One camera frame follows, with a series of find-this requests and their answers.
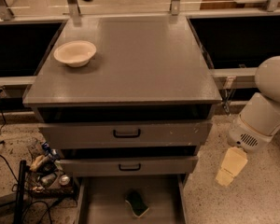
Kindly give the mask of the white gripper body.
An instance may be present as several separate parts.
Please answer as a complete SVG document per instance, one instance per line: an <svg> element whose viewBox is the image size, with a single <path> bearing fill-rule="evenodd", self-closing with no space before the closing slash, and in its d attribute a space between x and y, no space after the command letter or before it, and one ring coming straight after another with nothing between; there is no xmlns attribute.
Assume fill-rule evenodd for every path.
<svg viewBox="0 0 280 224"><path fill-rule="evenodd" d="M254 131L237 117L228 130L227 140L232 147L240 147L247 153L255 153L268 145L272 138Z"/></svg>

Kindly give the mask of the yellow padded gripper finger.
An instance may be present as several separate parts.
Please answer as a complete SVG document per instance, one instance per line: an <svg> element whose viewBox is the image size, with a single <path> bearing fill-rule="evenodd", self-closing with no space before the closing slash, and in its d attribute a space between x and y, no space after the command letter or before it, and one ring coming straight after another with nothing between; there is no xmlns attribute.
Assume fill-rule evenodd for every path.
<svg viewBox="0 0 280 224"><path fill-rule="evenodd" d="M247 162L247 154L241 148L230 147L220 164L216 182L221 186L227 187L241 173Z"/></svg>

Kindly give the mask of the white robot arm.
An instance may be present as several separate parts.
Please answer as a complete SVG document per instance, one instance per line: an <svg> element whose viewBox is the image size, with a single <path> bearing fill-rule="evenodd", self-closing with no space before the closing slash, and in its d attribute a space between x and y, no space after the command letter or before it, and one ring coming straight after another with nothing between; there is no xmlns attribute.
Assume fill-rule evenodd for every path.
<svg viewBox="0 0 280 224"><path fill-rule="evenodd" d="M280 130L280 56L265 60L256 70L256 92L231 124L231 146L217 172L216 182L227 187L248 162L248 153L268 145Z"/></svg>

